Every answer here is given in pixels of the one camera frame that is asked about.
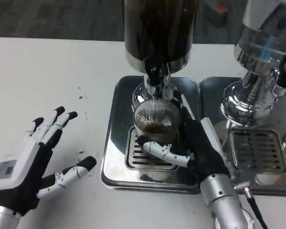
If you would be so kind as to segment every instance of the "robotic hand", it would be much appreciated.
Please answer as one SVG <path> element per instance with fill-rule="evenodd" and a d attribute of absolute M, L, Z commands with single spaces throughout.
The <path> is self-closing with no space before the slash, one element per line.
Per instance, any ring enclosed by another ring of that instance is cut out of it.
<path fill-rule="evenodd" d="M 177 91 L 174 96 L 181 109 L 183 126 L 181 135 L 185 138 L 188 156 L 174 153 L 176 147 L 155 142 L 145 136 L 137 138 L 137 143 L 147 152 L 174 165 L 187 167 L 197 175 L 198 185 L 207 207 L 217 217 L 222 229 L 247 229 L 248 223 L 243 214 L 238 194 L 225 165 L 225 156 L 209 118 L 201 122 L 195 120 L 185 97 Z"/>
<path fill-rule="evenodd" d="M 32 122 L 20 150 L 0 159 L 0 229 L 15 229 L 21 216 L 35 209 L 40 199 L 50 198 L 64 191 L 82 178 L 95 165 L 89 156 L 77 165 L 42 178 L 62 129 L 77 117 L 76 112 L 65 113 L 58 107 L 42 127 L 43 118 Z"/>

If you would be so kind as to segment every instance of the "floor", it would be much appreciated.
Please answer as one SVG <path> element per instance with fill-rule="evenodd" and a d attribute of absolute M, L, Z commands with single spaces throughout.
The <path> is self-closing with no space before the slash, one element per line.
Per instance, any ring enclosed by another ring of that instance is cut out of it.
<path fill-rule="evenodd" d="M 123 41 L 123 0 L 0 0 L 0 37 Z M 200 0 L 194 43 L 234 44 L 241 32 L 244 0 L 218 0 L 226 24 L 206 18 Z"/>

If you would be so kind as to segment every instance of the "drip tray grate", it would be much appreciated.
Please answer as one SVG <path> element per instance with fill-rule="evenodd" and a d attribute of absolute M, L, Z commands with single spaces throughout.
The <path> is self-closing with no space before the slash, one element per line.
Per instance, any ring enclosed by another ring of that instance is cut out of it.
<path fill-rule="evenodd" d="M 126 164 L 131 168 L 136 169 L 157 169 L 161 171 L 174 171 L 177 166 L 158 158 L 149 158 L 141 150 L 141 147 L 137 144 L 137 132 L 134 127 L 131 128 L 130 134 L 128 136 L 128 152 Z"/>
<path fill-rule="evenodd" d="M 237 169 L 259 174 L 286 172 L 279 136 L 274 131 L 232 128 L 229 130 L 229 141 Z"/>

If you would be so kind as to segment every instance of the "white table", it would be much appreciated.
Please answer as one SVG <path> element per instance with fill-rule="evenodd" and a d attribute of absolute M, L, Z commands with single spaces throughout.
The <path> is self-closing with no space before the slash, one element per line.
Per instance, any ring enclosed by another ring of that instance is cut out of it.
<path fill-rule="evenodd" d="M 199 82 L 208 76 L 240 76 L 243 71 L 232 45 L 195 44 L 189 64 L 176 76 Z M 0 153 L 21 140 L 34 118 L 63 105 L 79 116 L 66 127 L 46 174 L 88 155 L 98 161 L 89 176 L 29 212 L 20 229 L 212 228 L 201 195 L 115 191 L 101 184 L 114 87 L 132 74 L 139 73 L 128 65 L 122 42 L 0 38 Z M 286 198 L 256 200 L 269 228 L 286 228 Z"/>

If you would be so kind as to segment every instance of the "stainless steel drip tray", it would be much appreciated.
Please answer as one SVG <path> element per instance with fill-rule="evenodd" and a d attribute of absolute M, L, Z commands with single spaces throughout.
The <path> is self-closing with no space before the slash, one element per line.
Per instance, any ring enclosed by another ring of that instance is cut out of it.
<path fill-rule="evenodd" d="M 126 76 L 116 85 L 102 162 L 102 182 L 108 188 L 199 193 L 195 177 L 186 169 L 146 157 L 135 142 L 132 94 L 142 76 Z M 187 78 L 172 83 L 188 98 L 194 115 L 200 117 L 197 84 Z"/>

